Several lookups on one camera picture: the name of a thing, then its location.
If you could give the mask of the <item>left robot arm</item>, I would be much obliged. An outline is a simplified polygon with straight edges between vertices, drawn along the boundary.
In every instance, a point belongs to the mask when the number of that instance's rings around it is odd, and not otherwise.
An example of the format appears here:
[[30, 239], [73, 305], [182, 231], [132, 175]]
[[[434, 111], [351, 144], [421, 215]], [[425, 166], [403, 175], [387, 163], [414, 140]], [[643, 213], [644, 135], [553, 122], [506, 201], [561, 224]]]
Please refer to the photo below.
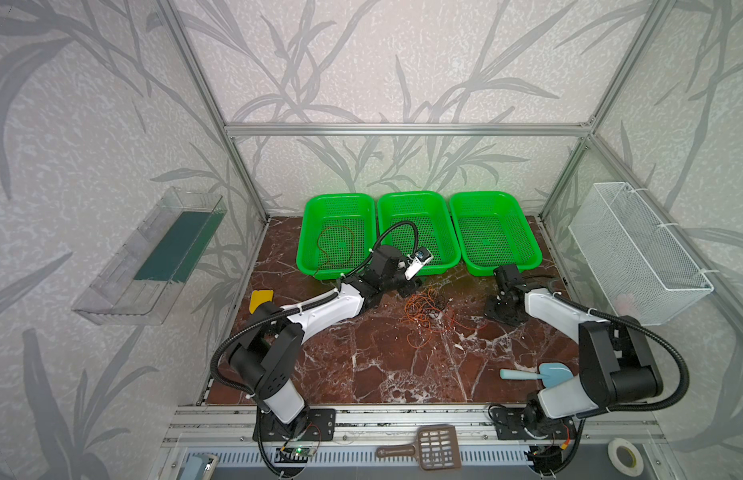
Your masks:
[[305, 341], [375, 309], [385, 294], [405, 298], [423, 282], [417, 277], [433, 254], [419, 244], [419, 228], [399, 221], [383, 231], [369, 254], [335, 286], [289, 306], [259, 305], [237, 334], [225, 339], [210, 360], [214, 382], [245, 393], [264, 414], [291, 431], [305, 428], [309, 407], [292, 381]]

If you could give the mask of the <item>right green plastic basket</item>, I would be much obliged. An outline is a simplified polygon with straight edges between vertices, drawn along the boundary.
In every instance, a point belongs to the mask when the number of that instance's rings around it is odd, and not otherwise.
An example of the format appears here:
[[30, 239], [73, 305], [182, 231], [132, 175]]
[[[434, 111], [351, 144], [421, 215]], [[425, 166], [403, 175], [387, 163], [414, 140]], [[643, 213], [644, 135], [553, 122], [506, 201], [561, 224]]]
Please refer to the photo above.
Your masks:
[[467, 271], [477, 277], [514, 265], [521, 272], [543, 262], [541, 248], [517, 200], [499, 191], [461, 192], [449, 199]]

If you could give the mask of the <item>clear acrylic wall shelf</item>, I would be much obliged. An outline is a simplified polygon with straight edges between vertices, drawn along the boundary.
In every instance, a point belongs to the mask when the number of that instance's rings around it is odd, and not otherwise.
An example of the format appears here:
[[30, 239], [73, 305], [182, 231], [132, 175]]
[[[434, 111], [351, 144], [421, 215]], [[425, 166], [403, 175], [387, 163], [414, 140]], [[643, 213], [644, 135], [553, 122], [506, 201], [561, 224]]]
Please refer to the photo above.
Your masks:
[[163, 324], [226, 214], [220, 194], [168, 188], [72, 311], [98, 326]]

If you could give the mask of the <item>green circuit board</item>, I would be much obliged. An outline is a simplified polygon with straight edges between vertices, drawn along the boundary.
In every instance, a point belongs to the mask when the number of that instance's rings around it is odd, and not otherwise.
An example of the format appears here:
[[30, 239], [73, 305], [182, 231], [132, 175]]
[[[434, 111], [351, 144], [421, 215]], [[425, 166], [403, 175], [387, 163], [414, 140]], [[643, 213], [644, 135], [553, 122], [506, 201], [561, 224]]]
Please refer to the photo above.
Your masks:
[[279, 463], [301, 464], [309, 462], [317, 454], [317, 446], [283, 446], [277, 448], [276, 458]]

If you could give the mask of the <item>yellow plastic spatula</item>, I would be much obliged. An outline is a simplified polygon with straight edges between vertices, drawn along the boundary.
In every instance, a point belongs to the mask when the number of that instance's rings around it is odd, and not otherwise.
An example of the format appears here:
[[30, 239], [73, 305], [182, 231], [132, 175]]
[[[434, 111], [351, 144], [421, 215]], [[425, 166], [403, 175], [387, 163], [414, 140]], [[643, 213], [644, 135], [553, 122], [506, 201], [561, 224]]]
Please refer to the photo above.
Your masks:
[[272, 290], [253, 290], [249, 299], [248, 311], [253, 314], [259, 306], [267, 302], [271, 302], [274, 297]]

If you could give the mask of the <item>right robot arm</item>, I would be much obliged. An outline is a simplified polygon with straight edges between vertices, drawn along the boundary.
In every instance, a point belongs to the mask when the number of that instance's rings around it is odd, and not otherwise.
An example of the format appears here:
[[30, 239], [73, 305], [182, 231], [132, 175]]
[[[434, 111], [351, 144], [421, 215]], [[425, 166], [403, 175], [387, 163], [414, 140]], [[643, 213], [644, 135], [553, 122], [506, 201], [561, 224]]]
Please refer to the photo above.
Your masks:
[[493, 276], [497, 295], [487, 300], [487, 318], [517, 325], [533, 317], [579, 348], [573, 378], [529, 395], [523, 407], [489, 407], [499, 436], [547, 439], [573, 418], [664, 410], [687, 395], [691, 374], [681, 352], [635, 318], [585, 307], [526, 278], [514, 265], [495, 268]]

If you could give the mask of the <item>aluminium rail base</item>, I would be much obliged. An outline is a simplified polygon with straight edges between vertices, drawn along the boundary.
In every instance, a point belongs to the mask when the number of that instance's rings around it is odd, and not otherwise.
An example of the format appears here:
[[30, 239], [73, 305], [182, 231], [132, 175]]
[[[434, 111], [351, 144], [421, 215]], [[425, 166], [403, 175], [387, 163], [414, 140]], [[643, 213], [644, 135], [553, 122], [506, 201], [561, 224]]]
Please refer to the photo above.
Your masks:
[[[499, 444], [483, 404], [335, 405], [333, 440], [323, 446], [381, 446], [409, 443], [421, 426], [457, 428], [461, 445]], [[253, 446], [256, 408], [248, 405], [179, 407], [163, 436], [163, 447]], [[651, 413], [613, 412], [587, 420], [584, 444], [613, 438], [666, 444], [665, 432]]]

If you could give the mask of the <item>left green plastic basket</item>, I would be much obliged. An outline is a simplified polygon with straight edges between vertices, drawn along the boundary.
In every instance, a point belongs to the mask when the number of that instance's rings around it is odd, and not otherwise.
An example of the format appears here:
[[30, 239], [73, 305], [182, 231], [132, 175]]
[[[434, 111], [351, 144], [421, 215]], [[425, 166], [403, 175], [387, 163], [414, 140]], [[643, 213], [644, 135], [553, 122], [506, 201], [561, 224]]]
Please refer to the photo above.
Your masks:
[[359, 266], [377, 240], [375, 200], [366, 194], [326, 194], [305, 204], [296, 254], [299, 271], [335, 280]]

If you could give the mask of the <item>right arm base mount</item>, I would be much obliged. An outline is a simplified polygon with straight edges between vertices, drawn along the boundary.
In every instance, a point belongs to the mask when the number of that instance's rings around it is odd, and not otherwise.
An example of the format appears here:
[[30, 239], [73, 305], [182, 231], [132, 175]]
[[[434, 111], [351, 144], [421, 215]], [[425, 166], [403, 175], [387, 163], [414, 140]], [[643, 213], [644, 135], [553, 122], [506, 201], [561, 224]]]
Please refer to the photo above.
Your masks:
[[487, 409], [499, 440], [549, 441], [567, 443], [577, 428], [570, 417], [553, 419], [545, 416], [541, 406], [529, 403], [523, 407], [491, 404]]

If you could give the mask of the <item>light blue plastic scoop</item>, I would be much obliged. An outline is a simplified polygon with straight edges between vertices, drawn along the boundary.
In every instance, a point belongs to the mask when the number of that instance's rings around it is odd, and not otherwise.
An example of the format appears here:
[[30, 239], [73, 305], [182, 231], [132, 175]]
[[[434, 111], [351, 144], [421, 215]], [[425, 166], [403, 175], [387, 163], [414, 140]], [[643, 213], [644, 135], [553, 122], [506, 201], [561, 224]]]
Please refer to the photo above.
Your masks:
[[511, 381], [539, 380], [543, 382], [544, 388], [553, 388], [573, 379], [573, 372], [565, 364], [547, 362], [539, 365], [537, 372], [501, 369], [499, 376], [503, 380]]

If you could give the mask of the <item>brown slotted spatula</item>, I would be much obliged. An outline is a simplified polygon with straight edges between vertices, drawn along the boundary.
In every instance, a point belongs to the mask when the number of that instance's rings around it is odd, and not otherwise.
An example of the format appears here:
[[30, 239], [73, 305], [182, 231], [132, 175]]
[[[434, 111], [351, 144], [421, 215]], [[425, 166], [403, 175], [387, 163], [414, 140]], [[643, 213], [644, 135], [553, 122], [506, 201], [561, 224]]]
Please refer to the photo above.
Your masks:
[[409, 444], [383, 446], [375, 451], [377, 459], [411, 457], [423, 471], [459, 469], [463, 466], [457, 428], [452, 425], [423, 426]]

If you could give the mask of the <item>white tape roll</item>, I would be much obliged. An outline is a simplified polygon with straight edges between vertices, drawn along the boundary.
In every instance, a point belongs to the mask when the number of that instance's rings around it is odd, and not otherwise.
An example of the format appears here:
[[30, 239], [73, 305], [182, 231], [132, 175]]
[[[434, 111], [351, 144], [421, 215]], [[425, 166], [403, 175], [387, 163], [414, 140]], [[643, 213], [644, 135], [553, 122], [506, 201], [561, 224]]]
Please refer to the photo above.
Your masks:
[[645, 462], [635, 444], [623, 438], [615, 438], [607, 445], [611, 465], [619, 473], [637, 478], [645, 471]]

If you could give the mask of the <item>green plastic basket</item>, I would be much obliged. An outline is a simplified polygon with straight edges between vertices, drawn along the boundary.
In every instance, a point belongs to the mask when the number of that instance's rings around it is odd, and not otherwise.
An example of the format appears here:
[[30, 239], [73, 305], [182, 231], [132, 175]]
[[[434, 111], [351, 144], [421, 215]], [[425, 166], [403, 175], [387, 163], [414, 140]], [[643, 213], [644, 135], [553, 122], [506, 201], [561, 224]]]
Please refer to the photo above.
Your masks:
[[514, 265], [521, 272], [543, 262], [541, 248], [517, 200], [499, 191], [461, 192], [449, 199], [467, 271], [477, 277]]
[[366, 194], [326, 194], [305, 204], [296, 254], [299, 271], [335, 280], [359, 266], [377, 240], [375, 200]]
[[437, 192], [399, 192], [383, 195], [377, 201], [377, 219], [381, 233], [403, 220], [417, 226], [419, 247], [433, 254], [419, 276], [445, 274], [461, 261], [461, 248], [449, 215], [445, 198]]

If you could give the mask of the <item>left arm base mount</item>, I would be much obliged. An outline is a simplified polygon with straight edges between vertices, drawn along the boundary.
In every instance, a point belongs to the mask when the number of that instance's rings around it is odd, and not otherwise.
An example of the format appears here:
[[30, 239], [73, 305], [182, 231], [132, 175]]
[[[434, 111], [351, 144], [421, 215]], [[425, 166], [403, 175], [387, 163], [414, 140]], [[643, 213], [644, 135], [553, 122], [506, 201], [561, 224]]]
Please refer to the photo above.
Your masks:
[[257, 410], [253, 439], [262, 442], [286, 440], [331, 441], [336, 426], [336, 410], [305, 407], [291, 422], [282, 422], [272, 412]]

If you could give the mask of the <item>middle green plastic basket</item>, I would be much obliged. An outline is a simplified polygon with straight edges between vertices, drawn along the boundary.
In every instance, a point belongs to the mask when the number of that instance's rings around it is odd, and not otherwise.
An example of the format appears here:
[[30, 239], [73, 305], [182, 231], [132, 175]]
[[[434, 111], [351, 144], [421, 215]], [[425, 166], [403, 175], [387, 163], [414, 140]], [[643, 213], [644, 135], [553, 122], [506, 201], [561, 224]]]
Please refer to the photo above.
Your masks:
[[377, 201], [377, 219], [381, 233], [403, 220], [417, 226], [419, 247], [433, 254], [419, 276], [445, 274], [461, 261], [461, 248], [449, 215], [445, 198], [437, 192], [399, 192], [383, 195]]

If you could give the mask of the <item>grey device with screen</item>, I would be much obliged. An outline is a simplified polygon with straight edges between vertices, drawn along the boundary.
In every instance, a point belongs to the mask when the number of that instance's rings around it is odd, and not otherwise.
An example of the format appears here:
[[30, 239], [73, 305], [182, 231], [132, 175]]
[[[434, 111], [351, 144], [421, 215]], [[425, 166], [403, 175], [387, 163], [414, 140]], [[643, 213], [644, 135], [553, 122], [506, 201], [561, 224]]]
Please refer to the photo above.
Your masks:
[[185, 461], [178, 479], [211, 480], [218, 464], [219, 457], [217, 455], [208, 453], [192, 454]]

